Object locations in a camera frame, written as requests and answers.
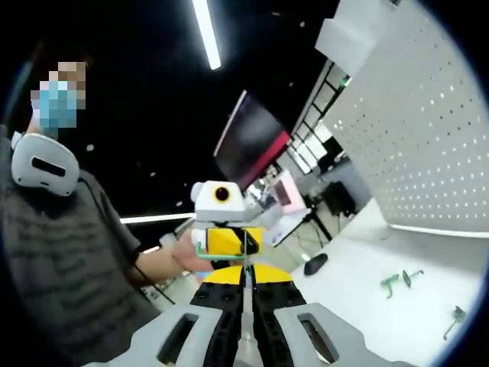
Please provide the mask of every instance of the white robot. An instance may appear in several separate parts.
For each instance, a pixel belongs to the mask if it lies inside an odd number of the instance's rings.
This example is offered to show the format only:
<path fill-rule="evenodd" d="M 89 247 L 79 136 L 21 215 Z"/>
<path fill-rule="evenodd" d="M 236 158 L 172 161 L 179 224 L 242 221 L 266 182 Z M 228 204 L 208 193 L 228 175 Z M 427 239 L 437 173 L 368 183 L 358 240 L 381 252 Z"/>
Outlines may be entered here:
<path fill-rule="evenodd" d="M 261 250 L 263 229 L 244 223 L 246 205 L 236 183 L 198 182 L 193 185 L 190 197 L 196 212 L 192 242 L 200 257 L 245 260 L 246 255 Z"/>

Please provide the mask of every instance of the hand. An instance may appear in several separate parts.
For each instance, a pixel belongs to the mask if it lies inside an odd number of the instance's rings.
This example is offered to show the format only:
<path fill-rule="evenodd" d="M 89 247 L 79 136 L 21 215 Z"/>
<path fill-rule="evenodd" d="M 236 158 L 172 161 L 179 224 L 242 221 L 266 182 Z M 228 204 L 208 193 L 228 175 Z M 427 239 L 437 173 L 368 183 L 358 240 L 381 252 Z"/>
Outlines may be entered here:
<path fill-rule="evenodd" d="M 187 271 L 214 271 L 211 262 L 196 255 L 192 243 L 192 230 L 187 229 L 173 248 L 173 257 Z"/>

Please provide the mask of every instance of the green object on floor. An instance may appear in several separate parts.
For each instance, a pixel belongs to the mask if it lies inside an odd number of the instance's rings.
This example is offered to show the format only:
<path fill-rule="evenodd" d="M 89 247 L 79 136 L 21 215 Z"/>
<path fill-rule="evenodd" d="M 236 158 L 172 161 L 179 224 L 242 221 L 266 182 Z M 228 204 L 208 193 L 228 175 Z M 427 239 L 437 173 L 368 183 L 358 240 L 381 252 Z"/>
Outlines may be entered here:
<path fill-rule="evenodd" d="M 387 296 L 387 299 L 389 299 L 389 298 L 391 298 L 393 296 L 392 283 L 394 283 L 395 281 L 398 281 L 398 280 L 399 280 L 399 275 L 398 274 L 394 274 L 393 276 L 388 277 L 387 279 L 384 279 L 381 282 L 381 287 L 385 287 L 389 291 L 389 295 Z"/>
<path fill-rule="evenodd" d="M 418 270 L 416 273 L 412 273 L 411 275 L 408 275 L 405 270 L 403 271 L 403 280 L 408 288 L 411 288 L 411 284 L 412 284 L 411 280 L 419 274 L 425 274 L 425 272 L 423 270 Z"/>
<path fill-rule="evenodd" d="M 452 330 L 452 328 L 457 323 L 463 323 L 464 322 L 465 318 L 467 317 L 467 314 L 459 306 L 455 306 L 455 310 L 452 312 L 452 316 L 454 318 L 454 321 L 453 321 L 453 324 L 450 325 L 449 329 L 446 330 L 446 333 L 443 335 L 444 340 L 448 339 L 450 331 Z"/>

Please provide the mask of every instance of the white pegboard wall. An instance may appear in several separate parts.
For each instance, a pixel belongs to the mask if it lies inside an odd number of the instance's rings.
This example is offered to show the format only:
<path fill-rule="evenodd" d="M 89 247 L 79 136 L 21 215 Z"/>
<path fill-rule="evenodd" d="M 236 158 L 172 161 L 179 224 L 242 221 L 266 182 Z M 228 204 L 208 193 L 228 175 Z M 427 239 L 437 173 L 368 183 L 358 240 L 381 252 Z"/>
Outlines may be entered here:
<path fill-rule="evenodd" d="M 489 235 L 489 118 L 470 66 L 404 0 L 325 117 L 390 224 Z"/>

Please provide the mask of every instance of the screen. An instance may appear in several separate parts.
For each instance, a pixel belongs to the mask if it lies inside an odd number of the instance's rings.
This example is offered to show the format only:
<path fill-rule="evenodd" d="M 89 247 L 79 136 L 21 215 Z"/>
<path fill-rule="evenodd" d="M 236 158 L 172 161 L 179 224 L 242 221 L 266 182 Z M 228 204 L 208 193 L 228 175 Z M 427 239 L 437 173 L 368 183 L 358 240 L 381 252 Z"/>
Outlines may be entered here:
<path fill-rule="evenodd" d="M 253 96 L 243 92 L 215 149 L 215 161 L 245 190 L 286 147 L 289 135 Z"/>
<path fill-rule="evenodd" d="M 273 187 L 275 197 L 282 206 L 283 214 L 291 214 L 306 208 L 303 197 L 289 171 L 282 172 Z"/>
<path fill-rule="evenodd" d="M 275 192 L 277 193 L 278 202 L 281 206 L 286 206 L 292 203 L 282 181 L 278 181 L 275 184 Z"/>

